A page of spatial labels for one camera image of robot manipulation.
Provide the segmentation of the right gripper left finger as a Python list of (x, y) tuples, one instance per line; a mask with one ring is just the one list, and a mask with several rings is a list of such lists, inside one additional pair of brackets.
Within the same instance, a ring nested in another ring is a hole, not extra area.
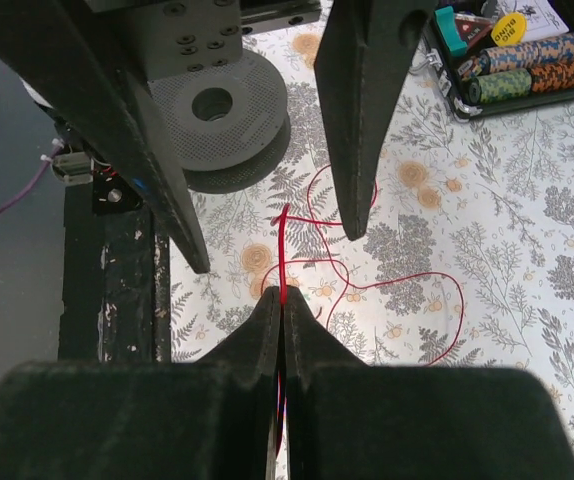
[(271, 479), (281, 308), (193, 363), (32, 362), (0, 382), (0, 479)]

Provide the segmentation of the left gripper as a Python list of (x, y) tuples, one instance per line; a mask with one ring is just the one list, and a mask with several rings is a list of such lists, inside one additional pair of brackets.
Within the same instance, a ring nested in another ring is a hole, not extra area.
[(246, 37), (320, 14), (318, 1), (0, 1), (0, 59), (139, 192), (203, 274), (201, 227), (145, 78), (235, 63)]

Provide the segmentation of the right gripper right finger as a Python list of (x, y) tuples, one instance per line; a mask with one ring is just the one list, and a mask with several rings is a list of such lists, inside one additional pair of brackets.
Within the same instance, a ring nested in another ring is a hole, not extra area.
[(548, 392), (500, 367), (370, 366), (290, 288), (283, 314), (293, 479), (574, 479)]

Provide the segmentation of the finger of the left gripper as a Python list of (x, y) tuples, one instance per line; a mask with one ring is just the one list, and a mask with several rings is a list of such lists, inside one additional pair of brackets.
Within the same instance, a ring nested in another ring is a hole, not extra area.
[(338, 210), (351, 241), (366, 233), (381, 148), (436, 6), (344, 0), (330, 9), (314, 71)]

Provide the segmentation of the black cable spool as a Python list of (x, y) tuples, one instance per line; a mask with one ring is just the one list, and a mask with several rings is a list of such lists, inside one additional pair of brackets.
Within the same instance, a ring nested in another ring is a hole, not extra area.
[(249, 188), (278, 166), (291, 124), (287, 89), (277, 68), (245, 50), (233, 64), (150, 83), (194, 192), (228, 194)]

